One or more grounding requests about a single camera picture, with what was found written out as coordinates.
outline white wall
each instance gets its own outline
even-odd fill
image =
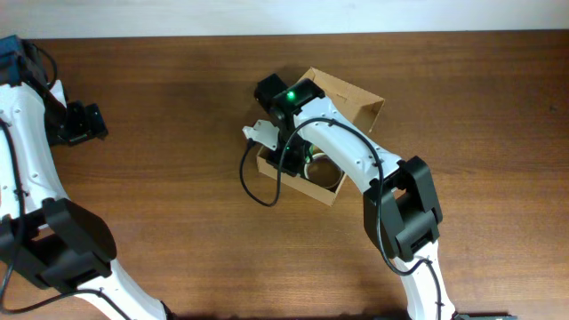
[[[569,28],[569,0],[0,0],[0,36]]]

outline open cardboard box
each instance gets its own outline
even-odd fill
[[[337,77],[330,76],[316,68],[310,68],[300,80],[304,78],[311,79],[322,88],[322,90],[326,92],[326,95],[333,101],[336,108],[346,119],[354,124],[357,129],[364,133],[372,131],[379,117],[381,107],[383,107],[383,103],[385,102],[382,97],[342,81]],[[268,148],[264,147],[259,150],[257,154],[257,167],[259,172],[276,179],[276,169],[267,163],[269,151]],[[281,181],[285,185],[295,188],[308,196],[312,196],[324,204],[332,205],[345,179],[346,174],[343,173],[340,183],[331,190],[322,188],[302,178],[300,175],[291,177],[283,173]]]

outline black cable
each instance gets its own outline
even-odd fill
[[[378,181],[378,198],[377,198],[377,220],[376,220],[376,228],[377,228],[377,241],[378,241],[378,247],[380,249],[380,253],[381,253],[381,257],[383,258],[383,261],[385,262],[385,264],[388,265],[388,267],[391,269],[391,271],[393,271],[395,274],[397,274],[398,276],[409,276],[411,275],[413,272],[415,272],[415,270],[417,270],[417,268],[419,268],[421,266],[421,264],[425,263],[427,264],[427,266],[429,267],[429,269],[432,269],[432,266],[430,266],[430,264],[432,263],[432,261],[430,261],[429,259],[421,259],[419,260],[415,265],[413,265],[409,270],[407,271],[402,271],[399,270],[398,268],[396,268],[393,263],[388,259],[387,254],[385,253],[385,249],[383,248],[383,241],[381,239],[381,199],[383,197],[383,183],[385,180],[385,176],[384,176],[384,172],[383,172],[383,166],[381,165],[381,160],[380,157],[377,154],[377,150],[375,149],[375,147],[372,145],[372,143],[359,131],[353,129],[352,127],[339,123],[338,121],[334,120],[334,119],[329,119],[329,118],[325,118],[325,117],[316,117],[316,118],[312,118],[309,119],[305,122],[303,122],[302,124],[300,124],[299,126],[296,127],[296,129],[293,131],[293,133],[291,133],[291,136],[289,137],[288,141],[284,144],[283,147],[283,153],[281,154],[280,157],[280,161],[278,162],[278,167],[276,168],[276,195],[275,195],[275,200],[273,200],[272,203],[270,204],[266,204],[264,202],[262,202],[261,200],[259,200],[257,197],[255,197],[254,195],[251,194],[251,192],[249,192],[249,190],[246,188],[246,186],[244,185],[243,182],[243,171],[240,171],[241,174],[241,181],[242,184],[244,185],[245,188],[245,192],[247,192],[247,194],[253,198],[255,201],[257,201],[260,204],[266,205],[266,206],[273,206],[276,204],[276,202],[278,201],[278,197],[280,195],[280,190],[281,190],[281,174],[282,174],[282,170],[283,170],[283,163],[285,160],[285,153],[287,148],[289,147],[291,141],[293,140],[294,136],[296,134],[298,134],[298,132],[304,128],[305,126],[312,124],[312,123],[328,123],[329,126],[332,125],[337,125],[340,128],[354,134],[356,137],[358,137],[368,148],[369,150],[372,152],[372,156],[373,156],[373,160],[375,161],[375,163],[377,164],[378,167],[378,171],[380,172],[380,177],[379,177],[379,181]],[[250,144],[254,145],[254,141],[250,140],[247,143],[247,150],[245,151],[244,157],[241,160],[241,169],[243,169],[243,163],[244,163],[244,159],[247,156],[247,153],[249,152],[249,149],[252,148],[252,146],[250,146]],[[440,295],[440,285],[438,282],[438,278],[437,275],[435,274],[434,270],[431,271],[431,275],[433,276],[433,279],[435,280],[435,286],[437,287],[437,305],[438,305],[438,313],[437,313],[437,319],[440,320],[441,319],[441,306],[442,306],[442,302],[441,302],[441,295]]]
[[[99,292],[96,290],[91,290],[91,289],[74,290],[72,292],[62,293],[60,295],[57,295],[57,296],[52,297],[50,299],[38,302],[32,306],[25,307],[25,308],[19,308],[19,309],[11,310],[11,309],[8,309],[4,306],[4,296],[5,296],[6,290],[8,288],[8,283],[10,283],[10,279],[11,279],[12,273],[14,271],[14,265],[16,263],[16,259],[18,258],[18,253],[19,253],[21,245],[23,243],[24,235],[26,234],[26,226],[25,226],[24,218],[23,218],[24,214],[26,213],[26,206],[25,206],[25,202],[24,202],[25,201],[25,199],[24,199],[25,191],[23,190],[23,187],[21,185],[20,169],[18,168],[18,158],[16,157],[16,148],[14,147],[12,135],[10,134],[10,131],[8,130],[8,124],[6,122],[4,122],[4,120],[2,120],[2,119],[0,119],[0,127],[2,128],[2,131],[4,131],[6,141],[8,142],[8,149],[10,149],[10,158],[12,160],[12,170],[13,170],[13,175],[14,175],[14,182],[16,183],[15,193],[16,193],[16,196],[18,197],[18,203],[19,203],[19,207],[20,207],[20,213],[18,216],[20,219],[18,220],[18,230],[16,231],[16,237],[15,237],[15,241],[14,241],[14,248],[13,248],[12,256],[11,256],[10,260],[8,261],[8,268],[6,269],[6,273],[4,274],[4,279],[2,281],[2,284],[0,285],[0,313],[2,313],[3,315],[20,315],[20,314],[27,313],[27,312],[39,309],[41,307],[47,306],[48,304],[51,304],[53,302],[63,300],[67,297],[75,296],[77,294],[94,294],[97,297],[104,299],[109,304],[109,306],[112,307],[125,320],[131,320],[131,318],[129,318],[126,315],[126,313],[123,310],[121,310],[115,304],[115,302],[113,302],[109,297],[107,297],[102,292]]]
[[[51,89],[53,88],[53,86],[55,85],[55,82],[57,81],[57,63],[55,62],[55,59],[54,59],[49,53],[47,53],[46,50],[44,50],[44,49],[42,49],[42,48],[40,48],[40,47],[38,47],[38,46],[36,46],[36,48],[37,48],[37,50],[40,51],[40,52],[45,56],[45,58],[47,58],[47,59],[50,61],[50,63],[52,64],[53,79],[52,79],[52,81],[50,81],[50,82],[47,84],[47,87],[51,90]]]

